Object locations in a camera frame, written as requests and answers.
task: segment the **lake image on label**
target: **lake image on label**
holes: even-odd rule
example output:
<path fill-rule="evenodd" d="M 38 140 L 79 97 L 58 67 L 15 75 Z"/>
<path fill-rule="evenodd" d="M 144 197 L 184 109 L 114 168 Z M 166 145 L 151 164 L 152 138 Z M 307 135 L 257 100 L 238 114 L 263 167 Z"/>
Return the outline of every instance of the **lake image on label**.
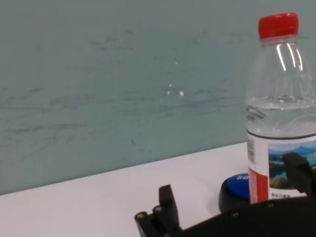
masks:
<path fill-rule="evenodd" d="M 283 156 L 289 154 L 305 157 L 310 166 L 316 165 L 316 141 L 297 144 L 269 144 L 270 188 L 294 189 L 287 180 Z"/>

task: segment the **barcode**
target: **barcode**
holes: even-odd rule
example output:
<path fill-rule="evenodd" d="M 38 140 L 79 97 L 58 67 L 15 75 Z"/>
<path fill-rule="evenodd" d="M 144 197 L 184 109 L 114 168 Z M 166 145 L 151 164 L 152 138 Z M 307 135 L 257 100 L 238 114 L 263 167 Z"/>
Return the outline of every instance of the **barcode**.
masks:
<path fill-rule="evenodd" d="M 254 141 L 248 139 L 247 147 L 248 147 L 248 159 L 251 163 L 255 163 L 255 152 L 254 152 Z"/>

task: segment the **red stripe on label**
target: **red stripe on label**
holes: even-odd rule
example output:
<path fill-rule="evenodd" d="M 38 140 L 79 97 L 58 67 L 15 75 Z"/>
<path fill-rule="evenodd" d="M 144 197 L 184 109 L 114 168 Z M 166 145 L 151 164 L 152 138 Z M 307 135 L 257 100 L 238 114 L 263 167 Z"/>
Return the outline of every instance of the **red stripe on label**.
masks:
<path fill-rule="evenodd" d="M 269 199 L 268 177 L 249 168 L 250 203 Z"/>

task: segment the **bottle label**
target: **bottle label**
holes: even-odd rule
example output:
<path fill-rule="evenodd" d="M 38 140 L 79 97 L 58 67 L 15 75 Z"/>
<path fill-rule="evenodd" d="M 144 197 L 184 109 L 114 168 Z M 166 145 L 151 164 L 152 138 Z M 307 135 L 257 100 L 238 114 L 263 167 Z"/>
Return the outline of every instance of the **bottle label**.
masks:
<path fill-rule="evenodd" d="M 295 139 L 263 138 L 248 133 L 250 202 L 305 196 L 288 182 L 283 156 L 296 153 L 316 165 L 316 135 Z"/>

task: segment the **screw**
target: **screw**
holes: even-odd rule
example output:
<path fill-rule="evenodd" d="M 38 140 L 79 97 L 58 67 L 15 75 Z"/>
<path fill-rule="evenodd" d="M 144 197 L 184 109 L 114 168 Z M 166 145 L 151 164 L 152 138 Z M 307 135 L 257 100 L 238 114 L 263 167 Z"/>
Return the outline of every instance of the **screw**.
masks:
<path fill-rule="evenodd" d="M 156 212 L 162 211 L 162 207 L 161 207 L 161 206 L 156 206 L 156 207 L 155 207 L 155 211 L 156 211 Z"/>
<path fill-rule="evenodd" d="M 137 219 L 143 219 L 145 217 L 145 214 L 144 213 L 138 213 L 137 215 L 136 215 L 136 218 Z"/>

